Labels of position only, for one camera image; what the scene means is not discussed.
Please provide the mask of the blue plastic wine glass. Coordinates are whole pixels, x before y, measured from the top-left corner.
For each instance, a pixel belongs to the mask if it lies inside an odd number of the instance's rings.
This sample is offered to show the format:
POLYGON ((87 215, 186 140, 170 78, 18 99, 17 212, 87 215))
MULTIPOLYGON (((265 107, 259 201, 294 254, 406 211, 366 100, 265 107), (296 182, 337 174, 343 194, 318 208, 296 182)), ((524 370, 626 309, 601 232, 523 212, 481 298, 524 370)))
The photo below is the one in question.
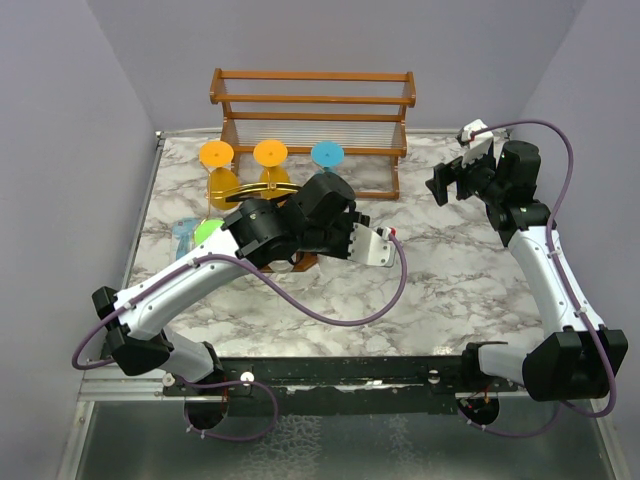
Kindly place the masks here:
POLYGON ((312 147, 310 155, 319 173, 335 173, 336 168, 344 161, 345 152, 341 145, 332 141, 323 141, 312 147))

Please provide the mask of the orange wine glass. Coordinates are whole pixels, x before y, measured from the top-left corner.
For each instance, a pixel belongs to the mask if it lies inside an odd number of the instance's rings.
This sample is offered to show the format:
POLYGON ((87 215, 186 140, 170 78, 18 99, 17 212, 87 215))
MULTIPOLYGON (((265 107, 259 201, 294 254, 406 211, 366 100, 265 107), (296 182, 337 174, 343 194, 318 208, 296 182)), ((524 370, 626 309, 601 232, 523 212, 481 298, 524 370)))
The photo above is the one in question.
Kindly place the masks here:
POLYGON ((276 200, 289 193, 286 186, 290 183, 290 177, 282 166, 287 157, 288 149, 280 140, 263 140, 255 146, 253 158, 263 167, 259 177, 263 199, 276 200))
POLYGON ((227 211, 237 206, 229 201, 228 191, 239 186, 236 174, 228 166, 234 159, 234 150, 228 143, 215 140, 205 143, 199 150, 199 161, 208 172, 206 198, 209 209, 227 211))

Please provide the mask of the gold wire wine glass rack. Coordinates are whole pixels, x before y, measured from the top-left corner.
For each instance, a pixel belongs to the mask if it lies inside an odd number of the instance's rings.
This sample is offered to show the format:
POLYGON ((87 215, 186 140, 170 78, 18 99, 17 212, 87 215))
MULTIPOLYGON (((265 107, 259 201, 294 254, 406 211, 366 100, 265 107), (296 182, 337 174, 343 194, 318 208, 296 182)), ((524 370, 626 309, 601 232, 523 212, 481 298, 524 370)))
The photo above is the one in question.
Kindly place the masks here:
MULTIPOLYGON (((230 167, 211 168, 205 192, 208 204, 206 219, 211 217, 213 210, 231 210, 241 201, 250 198, 275 200, 278 205, 281 205, 283 200, 280 198, 293 194, 295 187, 295 184, 289 182, 288 173, 281 166, 265 167, 258 182, 247 184, 242 184, 230 167)), ((272 261, 261 271, 263 273, 302 273, 315 266, 317 261, 316 254, 297 252, 288 260, 272 261)))

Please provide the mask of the green plastic wine glass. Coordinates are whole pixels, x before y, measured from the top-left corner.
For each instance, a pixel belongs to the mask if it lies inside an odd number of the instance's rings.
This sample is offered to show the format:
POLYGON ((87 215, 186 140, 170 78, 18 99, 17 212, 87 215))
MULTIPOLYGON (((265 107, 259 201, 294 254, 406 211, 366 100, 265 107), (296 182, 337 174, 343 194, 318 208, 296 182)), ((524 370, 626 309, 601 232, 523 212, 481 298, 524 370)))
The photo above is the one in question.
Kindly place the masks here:
POLYGON ((222 219, 211 218, 206 219, 202 223, 200 223, 194 230, 193 239, 194 245, 199 246, 205 240, 207 240, 214 231, 220 228, 224 224, 222 219))

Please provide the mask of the clear glass cup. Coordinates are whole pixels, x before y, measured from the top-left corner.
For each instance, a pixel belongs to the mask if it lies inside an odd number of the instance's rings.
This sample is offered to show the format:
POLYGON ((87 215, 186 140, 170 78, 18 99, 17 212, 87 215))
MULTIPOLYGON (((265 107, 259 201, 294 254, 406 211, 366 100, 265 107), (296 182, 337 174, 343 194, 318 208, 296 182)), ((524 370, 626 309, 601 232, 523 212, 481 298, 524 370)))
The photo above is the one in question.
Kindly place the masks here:
POLYGON ((288 273, 294 270, 295 263, 289 260, 276 260, 271 262, 269 267, 274 273, 288 273))

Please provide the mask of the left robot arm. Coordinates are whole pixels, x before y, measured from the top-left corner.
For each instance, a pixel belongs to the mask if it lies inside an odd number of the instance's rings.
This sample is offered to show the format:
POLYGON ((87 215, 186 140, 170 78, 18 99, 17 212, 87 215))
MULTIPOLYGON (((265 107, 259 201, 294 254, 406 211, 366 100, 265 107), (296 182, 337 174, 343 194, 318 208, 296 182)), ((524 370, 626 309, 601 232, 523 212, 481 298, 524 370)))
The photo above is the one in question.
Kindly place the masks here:
POLYGON ((214 290, 274 261, 312 253, 363 263, 380 242, 355 193, 334 173, 312 176, 275 199, 248 198, 220 227, 164 270, 115 292, 95 292, 112 360, 127 376, 162 369, 206 395, 220 385, 220 363, 206 342, 172 330, 170 322, 214 290))

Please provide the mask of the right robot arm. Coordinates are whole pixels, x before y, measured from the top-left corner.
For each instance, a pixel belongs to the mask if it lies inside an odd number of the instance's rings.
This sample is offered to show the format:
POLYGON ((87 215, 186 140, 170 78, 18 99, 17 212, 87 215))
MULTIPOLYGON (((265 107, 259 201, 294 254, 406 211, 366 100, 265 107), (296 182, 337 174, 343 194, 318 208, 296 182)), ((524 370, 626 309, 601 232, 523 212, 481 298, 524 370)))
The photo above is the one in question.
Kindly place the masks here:
POLYGON ((426 182, 440 206, 448 201, 450 185, 457 199, 476 197, 485 204, 492 228, 524 274, 545 335, 532 350, 504 342, 470 343, 459 378, 472 391, 503 378, 536 401, 614 399, 628 341, 622 331, 605 326, 573 275, 551 211, 534 197, 540 166, 535 145, 509 141, 500 156, 487 146, 475 160, 440 163, 426 182))

